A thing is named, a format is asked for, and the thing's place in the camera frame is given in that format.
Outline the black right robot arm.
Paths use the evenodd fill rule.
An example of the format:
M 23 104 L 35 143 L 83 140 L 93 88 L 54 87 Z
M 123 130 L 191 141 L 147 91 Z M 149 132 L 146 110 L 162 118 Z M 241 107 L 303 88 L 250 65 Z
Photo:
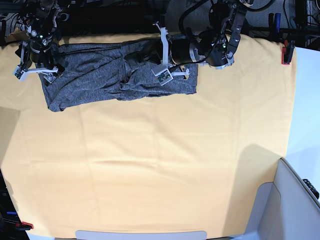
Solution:
M 13 72 L 20 81 L 29 74 L 38 74 L 46 85 L 52 84 L 65 68 L 55 63 L 52 45 L 61 38 L 59 28 L 69 19 L 70 0 L 30 0 L 21 12 L 21 25 L 27 40 L 22 40 L 15 52 L 20 64 Z

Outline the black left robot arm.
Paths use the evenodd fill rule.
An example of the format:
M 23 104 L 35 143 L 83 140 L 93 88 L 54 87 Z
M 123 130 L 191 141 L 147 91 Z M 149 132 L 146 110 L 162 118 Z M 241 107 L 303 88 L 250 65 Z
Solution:
M 210 26 L 195 34 L 185 27 L 185 19 L 204 4 L 201 0 L 183 12 L 178 21 L 180 35 L 169 36 L 165 32 L 160 39 L 147 41 L 141 50 L 127 54 L 124 59 L 164 65 L 171 73 L 191 64 L 208 64 L 216 69 L 232 65 L 246 13 L 252 9 L 242 0 L 212 2 L 208 13 Z

